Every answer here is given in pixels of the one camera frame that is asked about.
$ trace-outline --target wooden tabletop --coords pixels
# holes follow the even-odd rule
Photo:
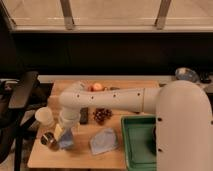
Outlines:
[[[95,82],[105,87],[144,88],[158,87],[156,81],[143,80],[78,80],[92,85]],[[53,111],[55,121],[60,111],[58,97],[60,93],[76,80],[57,80],[54,82],[51,95],[48,99],[48,107]],[[89,122],[87,125],[78,124],[73,128],[74,147],[71,150],[51,151],[40,143],[40,137],[47,131],[54,131],[54,127],[39,127],[37,138],[28,161],[29,168],[78,168],[78,169],[125,169],[125,154],[121,132],[121,117],[136,115],[128,111],[112,110],[113,115],[106,120],[104,125],[98,125],[92,115],[94,109],[90,108]],[[92,155],[89,146],[90,139],[104,128],[113,128],[118,137],[119,147],[106,153]]]

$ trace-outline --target dish towel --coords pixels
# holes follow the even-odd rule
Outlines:
[[[114,150],[118,147],[118,139],[115,131],[112,128],[106,128],[98,132],[90,140],[92,154],[100,154]]]

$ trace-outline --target green tray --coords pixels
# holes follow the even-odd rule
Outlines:
[[[156,171],[155,116],[121,119],[126,165],[129,171]]]

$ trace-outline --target white cup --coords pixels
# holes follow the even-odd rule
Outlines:
[[[35,113],[35,118],[44,126],[52,126],[54,124],[52,110],[49,107],[42,107]]]

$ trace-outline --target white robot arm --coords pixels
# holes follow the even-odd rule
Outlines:
[[[60,96],[59,117],[65,127],[79,121],[80,108],[103,107],[134,112],[156,111],[157,171],[212,171],[213,118],[205,92],[189,81],[161,90],[126,89],[87,92],[73,84]]]
[[[135,88],[89,92],[83,83],[77,82],[60,95],[59,101],[62,106],[60,120],[66,126],[73,126],[75,122],[78,122],[80,109],[84,107],[154,114],[159,91],[160,88]]]

